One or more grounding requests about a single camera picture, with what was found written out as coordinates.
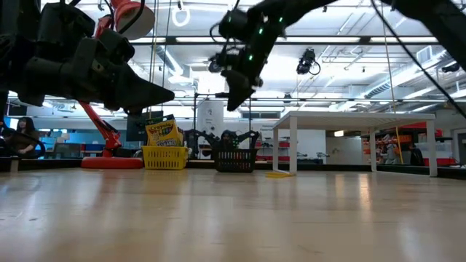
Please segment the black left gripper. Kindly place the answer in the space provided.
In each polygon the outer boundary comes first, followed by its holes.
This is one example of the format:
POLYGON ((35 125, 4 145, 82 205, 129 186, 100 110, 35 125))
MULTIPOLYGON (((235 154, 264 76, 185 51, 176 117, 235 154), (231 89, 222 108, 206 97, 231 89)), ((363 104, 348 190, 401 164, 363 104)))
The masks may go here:
POLYGON ((174 99, 174 92, 142 79, 128 65, 135 50, 127 38, 106 29, 83 38, 70 57, 34 55, 23 69, 18 97, 40 106, 47 95, 123 108, 140 116, 143 108, 174 99))

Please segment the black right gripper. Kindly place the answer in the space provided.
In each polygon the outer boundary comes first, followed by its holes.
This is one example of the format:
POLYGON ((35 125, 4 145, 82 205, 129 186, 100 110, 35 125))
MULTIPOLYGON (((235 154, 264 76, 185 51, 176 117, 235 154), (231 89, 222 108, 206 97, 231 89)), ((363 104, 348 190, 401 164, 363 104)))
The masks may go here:
POLYGON ((273 38, 255 36, 238 53, 226 53, 221 75, 229 86, 227 110, 234 111, 261 87, 260 74, 273 48, 273 38))

